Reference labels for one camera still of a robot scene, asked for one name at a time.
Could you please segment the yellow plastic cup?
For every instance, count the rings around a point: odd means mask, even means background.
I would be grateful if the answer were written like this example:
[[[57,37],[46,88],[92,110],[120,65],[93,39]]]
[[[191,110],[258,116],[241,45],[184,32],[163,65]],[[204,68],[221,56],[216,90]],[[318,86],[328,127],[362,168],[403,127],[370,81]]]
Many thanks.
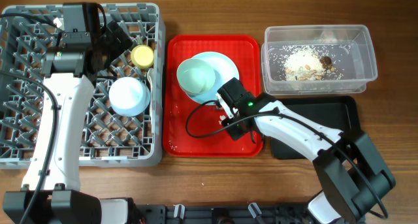
[[[131,51],[131,61],[140,69],[153,67],[154,50],[146,45],[135,46]]]

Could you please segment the green bowl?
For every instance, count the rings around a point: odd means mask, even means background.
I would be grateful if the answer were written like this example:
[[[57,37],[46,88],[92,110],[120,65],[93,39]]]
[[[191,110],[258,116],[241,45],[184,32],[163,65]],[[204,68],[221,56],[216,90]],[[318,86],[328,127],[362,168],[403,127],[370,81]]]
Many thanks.
[[[216,74],[211,65],[201,59],[182,61],[176,71],[177,81],[188,95],[200,95],[213,88]]]

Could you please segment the food leftovers rice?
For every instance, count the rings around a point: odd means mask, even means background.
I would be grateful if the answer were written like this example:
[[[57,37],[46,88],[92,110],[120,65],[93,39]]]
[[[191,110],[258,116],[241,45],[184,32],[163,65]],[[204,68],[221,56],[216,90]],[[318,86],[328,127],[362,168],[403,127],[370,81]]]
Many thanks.
[[[341,80],[351,65],[348,45],[278,45],[268,49],[274,81]]]

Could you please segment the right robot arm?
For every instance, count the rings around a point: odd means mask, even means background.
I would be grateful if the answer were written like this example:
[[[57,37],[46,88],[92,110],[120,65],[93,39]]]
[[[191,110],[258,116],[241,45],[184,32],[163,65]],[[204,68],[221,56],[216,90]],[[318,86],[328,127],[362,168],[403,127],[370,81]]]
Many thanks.
[[[375,205],[382,206],[382,198],[396,185],[364,131],[318,124],[267,93],[254,96],[236,78],[223,84],[216,98],[226,112],[226,126],[279,140],[313,163],[322,190],[308,203],[308,211],[319,223],[357,223]]]

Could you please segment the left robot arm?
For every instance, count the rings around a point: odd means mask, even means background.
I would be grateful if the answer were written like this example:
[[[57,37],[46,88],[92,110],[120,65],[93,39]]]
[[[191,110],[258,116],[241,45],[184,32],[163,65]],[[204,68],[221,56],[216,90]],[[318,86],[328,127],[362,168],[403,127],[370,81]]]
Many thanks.
[[[65,3],[64,29],[47,49],[39,83],[44,99],[37,143],[19,191],[5,193],[15,223],[140,223],[130,198],[98,199],[80,191],[80,139],[97,75],[131,47],[98,3]]]

